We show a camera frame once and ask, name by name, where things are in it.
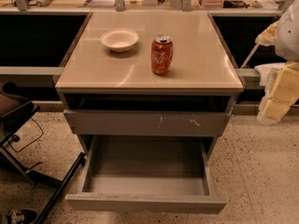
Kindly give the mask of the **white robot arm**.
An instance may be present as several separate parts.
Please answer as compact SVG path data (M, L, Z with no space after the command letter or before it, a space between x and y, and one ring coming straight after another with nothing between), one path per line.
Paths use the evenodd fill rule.
M259 105L258 121L271 125L279 122L299 100L299 0L255 39L262 46L273 45L277 56L286 62L268 74L265 95Z

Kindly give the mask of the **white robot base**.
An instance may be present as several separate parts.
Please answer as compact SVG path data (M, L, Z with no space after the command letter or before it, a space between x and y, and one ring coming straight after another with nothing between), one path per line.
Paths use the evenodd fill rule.
M268 75L272 69L280 69L284 66L284 63L265 63L256 65L254 67L254 70L259 74L260 76L260 82L259 85L261 87L264 87L266 85L266 81L268 78Z

